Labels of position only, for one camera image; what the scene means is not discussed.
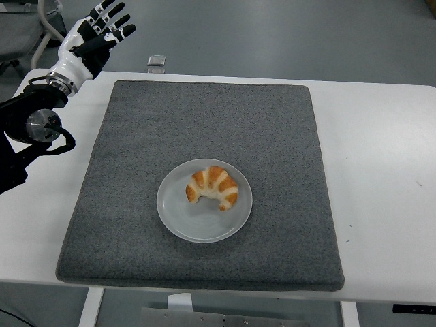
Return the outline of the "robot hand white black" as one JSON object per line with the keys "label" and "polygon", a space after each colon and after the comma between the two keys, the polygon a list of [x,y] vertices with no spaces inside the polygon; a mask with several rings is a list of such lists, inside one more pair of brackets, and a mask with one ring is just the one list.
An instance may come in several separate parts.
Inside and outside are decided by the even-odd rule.
{"label": "robot hand white black", "polygon": [[59,46],[58,61],[47,79],[60,78],[79,89],[96,78],[109,60],[110,51],[136,30],[128,23],[130,15],[119,16],[124,7],[123,2],[102,1],[78,20]]}

